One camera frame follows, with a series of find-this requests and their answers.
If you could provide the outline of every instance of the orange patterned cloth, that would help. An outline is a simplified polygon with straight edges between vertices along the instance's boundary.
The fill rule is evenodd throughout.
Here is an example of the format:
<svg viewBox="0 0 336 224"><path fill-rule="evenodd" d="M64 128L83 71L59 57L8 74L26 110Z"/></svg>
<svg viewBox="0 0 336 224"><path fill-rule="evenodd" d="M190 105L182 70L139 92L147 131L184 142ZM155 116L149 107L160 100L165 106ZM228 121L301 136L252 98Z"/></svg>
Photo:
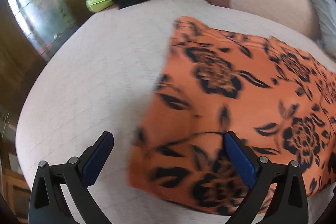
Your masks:
<svg viewBox="0 0 336 224"><path fill-rule="evenodd" d="M278 39L174 24L167 65L136 133L129 183L161 199L230 215L248 188L222 149L236 135L272 162L299 163L308 196L336 177L335 74ZM264 212L274 192L268 192Z"/></svg>

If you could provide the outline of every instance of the bed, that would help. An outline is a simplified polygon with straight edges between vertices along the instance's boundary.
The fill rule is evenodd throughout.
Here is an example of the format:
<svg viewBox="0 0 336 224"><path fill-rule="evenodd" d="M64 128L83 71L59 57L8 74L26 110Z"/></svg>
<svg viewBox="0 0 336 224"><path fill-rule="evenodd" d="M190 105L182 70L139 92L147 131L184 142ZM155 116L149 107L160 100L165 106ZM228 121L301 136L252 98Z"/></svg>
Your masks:
<svg viewBox="0 0 336 224"><path fill-rule="evenodd" d="M151 0L122 10L106 9L93 15L61 47L25 102L16 148L30 187L40 160L50 165L64 163L80 155L103 131L110 131L115 148L97 182L88 189L113 224L215 224L228 220L158 200L127 185L133 130L165 63L172 23L183 15L217 29L275 36L313 54L329 70L336 71L336 63L304 35L263 17L213 6L205 0ZM326 208L334 187L308 199L309 223L314 223ZM83 223L68 190L63 191L75 220ZM262 217L257 215L254 223Z"/></svg>

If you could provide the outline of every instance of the black plastic mount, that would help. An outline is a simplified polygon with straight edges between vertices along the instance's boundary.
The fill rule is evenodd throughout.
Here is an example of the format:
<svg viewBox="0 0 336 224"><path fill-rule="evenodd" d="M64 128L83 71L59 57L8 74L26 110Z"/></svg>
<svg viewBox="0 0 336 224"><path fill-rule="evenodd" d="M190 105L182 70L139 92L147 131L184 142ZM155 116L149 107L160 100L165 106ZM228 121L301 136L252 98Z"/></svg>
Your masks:
<svg viewBox="0 0 336 224"><path fill-rule="evenodd" d="M308 202L300 168L295 161L288 165L258 158L251 148L242 144L234 132L229 134L251 164L256 167L256 182L227 224L251 224L272 183L277 183L272 201L259 224L307 224Z"/></svg>
<svg viewBox="0 0 336 224"><path fill-rule="evenodd" d="M113 135L105 131L79 158L72 157L65 164L52 166L41 161L31 191L29 223L77 224L60 187L66 184L86 224L111 224L87 187L97 179L113 145Z"/></svg>
<svg viewBox="0 0 336 224"><path fill-rule="evenodd" d="M277 187L269 208L260 224L307 224L308 203L302 174L297 162L288 165L271 163L266 157L258 158L242 144L234 132L224 136L223 147L241 177L247 177L251 190L231 216L228 224L251 224L257 215L272 183ZM93 200L87 187L95 183L113 149L114 139L104 132L93 146L67 163L49 166L41 161L31 192L30 224L77 224L65 201L60 184L66 184L76 207L86 224L111 224ZM240 159L232 158L236 154Z"/></svg>

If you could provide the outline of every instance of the blue pad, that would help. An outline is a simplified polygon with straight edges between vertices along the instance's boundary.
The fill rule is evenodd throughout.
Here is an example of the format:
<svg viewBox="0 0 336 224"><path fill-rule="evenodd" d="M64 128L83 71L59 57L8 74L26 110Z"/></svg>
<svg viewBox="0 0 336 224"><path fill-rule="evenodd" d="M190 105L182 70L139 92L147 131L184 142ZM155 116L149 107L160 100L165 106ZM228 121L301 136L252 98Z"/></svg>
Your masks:
<svg viewBox="0 0 336 224"><path fill-rule="evenodd" d="M113 149L113 144L113 135L109 133L89 158L83 167L82 184L84 187L93 185L96 182L99 173Z"/></svg>
<svg viewBox="0 0 336 224"><path fill-rule="evenodd" d="M256 171L245 153L229 134L224 135L226 153L245 185L253 188L256 182Z"/></svg>

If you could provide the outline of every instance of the metal screw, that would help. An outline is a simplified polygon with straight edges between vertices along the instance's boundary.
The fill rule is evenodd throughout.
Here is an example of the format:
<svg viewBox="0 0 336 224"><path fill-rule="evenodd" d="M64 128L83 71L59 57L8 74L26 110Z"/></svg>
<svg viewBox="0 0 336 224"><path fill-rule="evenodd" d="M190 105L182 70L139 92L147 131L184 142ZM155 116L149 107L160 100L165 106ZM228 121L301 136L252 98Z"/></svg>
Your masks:
<svg viewBox="0 0 336 224"><path fill-rule="evenodd" d="M75 164L76 162L78 162L78 158L77 157L72 157L69 160L69 163L71 163L71 164Z"/></svg>
<svg viewBox="0 0 336 224"><path fill-rule="evenodd" d="M41 161L39 162L39 167L44 167L45 164L46 164L45 160L41 160Z"/></svg>
<svg viewBox="0 0 336 224"><path fill-rule="evenodd" d="M295 160L291 161L291 165L294 166L294 167L298 167L299 166L299 164Z"/></svg>
<svg viewBox="0 0 336 224"><path fill-rule="evenodd" d="M259 158L259 160L264 164L268 163L268 158L267 157L262 156L262 157Z"/></svg>

